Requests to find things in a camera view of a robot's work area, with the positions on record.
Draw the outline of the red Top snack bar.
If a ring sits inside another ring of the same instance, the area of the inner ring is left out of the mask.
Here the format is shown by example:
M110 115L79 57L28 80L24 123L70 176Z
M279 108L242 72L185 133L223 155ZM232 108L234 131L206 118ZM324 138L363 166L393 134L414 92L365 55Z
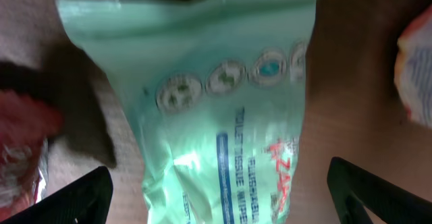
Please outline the red Top snack bar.
M27 94L1 91L2 221L41 200L47 139L60 133L62 125L54 107Z

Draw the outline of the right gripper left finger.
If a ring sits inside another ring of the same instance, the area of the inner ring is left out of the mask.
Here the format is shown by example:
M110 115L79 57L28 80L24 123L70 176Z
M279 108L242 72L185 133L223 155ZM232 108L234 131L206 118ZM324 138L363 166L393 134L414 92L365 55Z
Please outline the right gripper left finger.
M113 182L100 166L1 224L105 224Z

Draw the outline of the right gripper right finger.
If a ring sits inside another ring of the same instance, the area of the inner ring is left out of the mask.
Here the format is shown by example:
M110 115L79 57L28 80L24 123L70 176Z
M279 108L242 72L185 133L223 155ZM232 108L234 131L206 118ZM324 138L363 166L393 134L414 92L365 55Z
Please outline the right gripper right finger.
M346 161L331 159L327 185L341 224L431 223L431 203Z

